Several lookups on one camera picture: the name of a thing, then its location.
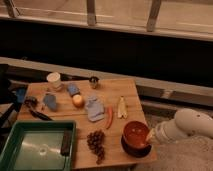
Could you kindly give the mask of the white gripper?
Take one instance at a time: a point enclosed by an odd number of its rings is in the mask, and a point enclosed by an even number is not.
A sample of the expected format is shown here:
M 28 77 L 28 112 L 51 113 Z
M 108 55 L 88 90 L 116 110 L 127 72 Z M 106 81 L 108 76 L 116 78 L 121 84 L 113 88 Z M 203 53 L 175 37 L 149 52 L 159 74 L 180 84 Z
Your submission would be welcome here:
M 154 129 L 151 129 L 146 136 L 146 142 L 149 142 L 153 137 L 160 143 L 170 143 L 177 140 L 178 130 L 173 120 L 158 123 Z

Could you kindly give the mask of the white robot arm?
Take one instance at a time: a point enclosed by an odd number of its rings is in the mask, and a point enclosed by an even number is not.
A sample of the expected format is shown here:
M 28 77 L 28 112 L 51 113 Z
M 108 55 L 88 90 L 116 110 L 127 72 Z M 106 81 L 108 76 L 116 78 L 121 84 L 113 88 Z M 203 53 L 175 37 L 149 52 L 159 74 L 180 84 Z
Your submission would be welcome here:
M 158 123 L 146 136 L 149 143 L 165 144 L 205 136 L 213 139 L 213 118 L 189 108 L 177 110 L 174 118 Z

